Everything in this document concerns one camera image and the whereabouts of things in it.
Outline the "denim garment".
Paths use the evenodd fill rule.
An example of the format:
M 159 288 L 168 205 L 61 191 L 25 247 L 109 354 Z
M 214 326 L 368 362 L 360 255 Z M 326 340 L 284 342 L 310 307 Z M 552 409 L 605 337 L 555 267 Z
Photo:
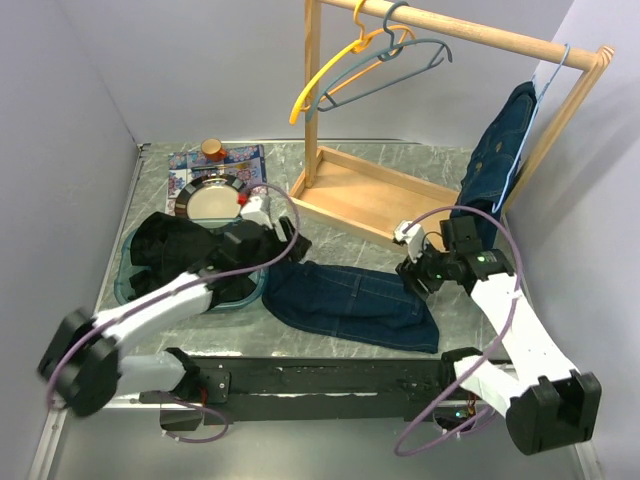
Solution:
M 425 301 L 392 273 L 282 262 L 269 269 L 262 302 L 285 325 L 307 333 L 393 350 L 439 350 L 439 329 Z

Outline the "black garment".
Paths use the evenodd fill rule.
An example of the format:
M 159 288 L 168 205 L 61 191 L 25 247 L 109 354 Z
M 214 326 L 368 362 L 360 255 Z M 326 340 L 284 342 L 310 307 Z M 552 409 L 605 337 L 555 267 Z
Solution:
M 235 220 L 205 220 L 155 212 L 130 236 L 123 250 L 117 284 L 128 303 L 175 280 L 192 268 L 206 274 L 227 271 L 228 262 L 217 257 L 224 234 Z

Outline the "blue denim skirt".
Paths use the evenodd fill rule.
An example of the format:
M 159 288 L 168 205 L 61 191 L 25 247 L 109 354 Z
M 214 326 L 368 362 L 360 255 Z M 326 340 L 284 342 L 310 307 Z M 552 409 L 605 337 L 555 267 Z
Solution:
M 456 203 L 463 208 L 452 211 L 450 216 L 471 217 L 485 249 L 493 247 L 497 227 L 493 222 L 466 209 L 472 207 L 485 212 L 496 221 L 500 219 L 502 210 L 492 214 L 491 208 L 500 197 L 506 174 L 515 158 L 535 103 L 531 81 L 515 87 L 481 136 L 461 180 Z

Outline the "light blue wire hanger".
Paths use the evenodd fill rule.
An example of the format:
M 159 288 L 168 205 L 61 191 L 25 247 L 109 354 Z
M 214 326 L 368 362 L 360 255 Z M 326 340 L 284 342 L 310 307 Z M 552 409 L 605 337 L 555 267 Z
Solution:
M 521 161 L 521 157 L 522 157 L 522 153 L 525 147 L 525 144 L 528 140 L 528 137 L 530 135 L 530 132 L 532 130 L 533 124 L 535 122 L 536 116 L 538 115 L 539 109 L 540 109 L 540 105 L 545 97 L 545 94 L 547 92 L 547 90 L 549 89 L 550 85 L 553 83 L 554 79 L 556 78 L 557 74 L 559 73 L 559 71 L 561 70 L 561 68 L 565 65 L 565 62 L 567 60 L 567 57 L 569 55 L 569 53 L 571 52 L 571 45 L 569 43 L 565 43 L 564 44 L 564 53 L 563 56 L 561 58 L 561 61 L 558 63 L 557 67 L 555 68 L 555 70 L 553 71 L 553 73 L 549 76 L 549 78 L 547 79 L 547 81 L 544 83 L 544 85 L 538 89 L 536 87 L 536 74 L 533 74 L 531 77 L 531 82 L 532 82 L 532 86 L 534 87 L 534 93 L 535 93 L 535 99 L 536 99 L 536 103 L 534 105 L 534 108 L 531 111 L 531 114 L 529 116 L 529 120 L 528 123 L 526 125 L 526 129 L 524 130 L 521 142 L 519 144 L 518 150 L 516 152 L 515 158 L 506 174 L 505 177 L 505 183 L 503 185 L 501 194 L 499 199 L 493 203 L 492 208 L 491 208 L 491 213 L 492 214 L 496 214 L 499 213 L 502 208 L 503 205 L 507 199 L 507 195 L 510 193 L 510 189 L 512 187 L 512 185 L 515 182 L 515 176 L 516 173 L 518 172 L 518 168 L 519 168 L 519 164 Z

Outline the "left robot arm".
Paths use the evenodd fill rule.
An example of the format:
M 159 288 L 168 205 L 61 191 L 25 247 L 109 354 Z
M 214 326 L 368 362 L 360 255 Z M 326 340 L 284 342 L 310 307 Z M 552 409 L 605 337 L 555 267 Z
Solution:
M 311 241 L 288 218 L 279 223 L 284 240 L 273 226 L 233 223 L 213 248 L 166 285 L 94 315 L 82 309 L 68 314 L 38 365 L 47 404 L 60 397 L 76 416 L 87 417 L 119 395 L 159 391 L 179 402 L 199 397 L 200 367 L 182 350 L 151 356 L 131 352 L 147 336 L 217 306 L 251 273 L 300 261 Z

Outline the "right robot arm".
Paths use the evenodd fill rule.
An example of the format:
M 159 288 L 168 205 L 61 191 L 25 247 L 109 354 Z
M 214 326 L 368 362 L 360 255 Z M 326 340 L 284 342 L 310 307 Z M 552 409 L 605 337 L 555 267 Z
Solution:
M 474 220 L 454 217 L 440 223 L 444 248 L 427 239 L 418 222 L 401 222 L 393 240 L 408 255 L 396 271 L 421 298 L 444 282 L 462 286 L 497 333 L 512 369 L 492 363 L 487 351 L 472 347 L 445 352 L 437 376 L 441 393 L 418 415 L 466 392 L 484 401 L 506 421 L 516 448 L 525 455 L 589 441 L 594 433 L 602 387 L 559 349 L 523 295 L 513 266 L 498 249 L 483 246 Z

